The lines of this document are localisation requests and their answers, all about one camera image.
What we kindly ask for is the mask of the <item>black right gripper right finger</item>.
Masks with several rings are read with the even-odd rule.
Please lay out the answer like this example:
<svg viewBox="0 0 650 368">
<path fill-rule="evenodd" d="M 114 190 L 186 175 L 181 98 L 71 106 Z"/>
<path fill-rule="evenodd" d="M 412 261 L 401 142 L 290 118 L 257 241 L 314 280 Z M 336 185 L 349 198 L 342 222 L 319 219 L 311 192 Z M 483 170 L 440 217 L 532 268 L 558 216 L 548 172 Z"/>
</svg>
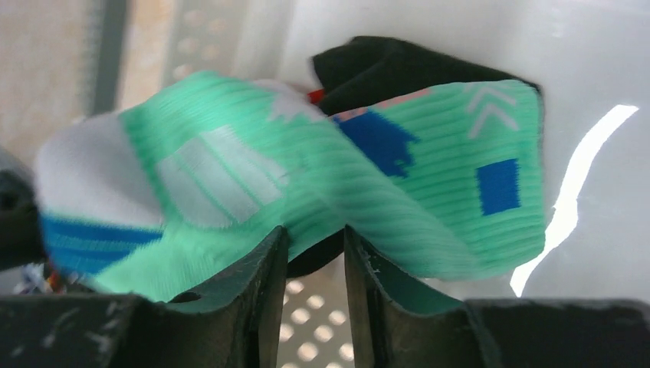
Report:
<svg viewBox="0 0 650 368">
<path fill-rule="evenodd" d="M 358 367 L 647 367 L 649 306 L 620 299 L 459 301 L 353 228 L 344 261 Z"/>
</svg>

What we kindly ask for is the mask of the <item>teal sock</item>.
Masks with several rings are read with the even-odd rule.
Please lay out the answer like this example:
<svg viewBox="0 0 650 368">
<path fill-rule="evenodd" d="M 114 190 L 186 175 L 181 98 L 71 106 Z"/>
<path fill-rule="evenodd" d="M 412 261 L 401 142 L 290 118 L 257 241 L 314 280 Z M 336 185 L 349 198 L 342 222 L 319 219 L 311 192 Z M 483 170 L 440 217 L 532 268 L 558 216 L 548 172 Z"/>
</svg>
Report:
<svg viewBox="0 0 650 368">
<path fill-rule="evenodd" d="M 34 163 L 55 267 L 170 301 L 273 228 L 290 258 L 345 225 L 419 278 L 509 271 L 545 242 L 540 95 L 451 83 L 323 115 L 288 86 L 192 74 L 52 136 Z"/>
</svg>

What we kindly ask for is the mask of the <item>red sock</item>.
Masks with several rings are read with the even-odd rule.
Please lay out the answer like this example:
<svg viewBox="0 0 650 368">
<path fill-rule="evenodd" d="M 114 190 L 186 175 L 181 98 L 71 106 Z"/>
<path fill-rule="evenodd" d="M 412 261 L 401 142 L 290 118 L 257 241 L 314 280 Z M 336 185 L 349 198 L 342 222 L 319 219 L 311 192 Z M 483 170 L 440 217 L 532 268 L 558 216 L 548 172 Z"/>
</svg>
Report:
<svg viewBox="0 0 650 368">
<path fill-rule="evenodd" d="M 319 90 L 313 90 L 309 93 L 307 93 L 308 100 L 310 101 L 311 104 L 318 105 L 322 99 L 325 96 L 325 90 L 324 89 L 319 89 Z"/>
</svg>

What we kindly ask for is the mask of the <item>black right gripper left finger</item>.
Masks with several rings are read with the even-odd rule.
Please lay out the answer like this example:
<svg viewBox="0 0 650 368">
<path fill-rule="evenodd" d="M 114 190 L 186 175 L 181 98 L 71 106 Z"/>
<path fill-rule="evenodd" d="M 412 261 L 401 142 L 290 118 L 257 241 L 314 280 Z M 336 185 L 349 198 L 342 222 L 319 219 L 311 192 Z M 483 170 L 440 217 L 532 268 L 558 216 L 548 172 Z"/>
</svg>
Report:
<svg viewBox="0 0 650 368">
<path fill-rule="evenodd" d="M 3 367 L 273 367 L 289 239 L 250 253 L 170 302 L 136 294 L 1 299 Z"/>
</svg>

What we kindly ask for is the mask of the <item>white plastic basket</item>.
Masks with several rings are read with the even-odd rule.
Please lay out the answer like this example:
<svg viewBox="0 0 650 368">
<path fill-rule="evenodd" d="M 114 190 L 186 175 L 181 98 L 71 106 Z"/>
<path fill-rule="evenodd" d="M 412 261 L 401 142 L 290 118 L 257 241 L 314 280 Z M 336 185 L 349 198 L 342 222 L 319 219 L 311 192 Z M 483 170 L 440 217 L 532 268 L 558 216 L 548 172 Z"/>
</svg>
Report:
<svg viewBox="0 0 650 368">
<path fill-rule="evenodd" d="M 649 7 L 571 5 L 178 2 L 166 84 L 312 69 L 486 269 L 446 280 L 342 230 L 291 265 L 279 366 L 649 365 Z"/>
</svg>

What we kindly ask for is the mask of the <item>black sock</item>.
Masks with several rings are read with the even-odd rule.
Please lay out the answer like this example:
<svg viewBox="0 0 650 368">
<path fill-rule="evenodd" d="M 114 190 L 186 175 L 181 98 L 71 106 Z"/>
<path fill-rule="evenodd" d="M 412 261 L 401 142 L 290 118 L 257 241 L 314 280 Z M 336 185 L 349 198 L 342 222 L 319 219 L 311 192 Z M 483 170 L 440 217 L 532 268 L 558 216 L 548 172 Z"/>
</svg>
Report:
<svg viewBox="0 0 650 368">
<path fill-rule="evenodd" d="M 345 226 L 418 278 L 486 278 L 542 252 L 537 85 L 376 36 L 312 63 L 326 120 L 286 135 L 290 276 L 337 257 Z"/>
</svg>

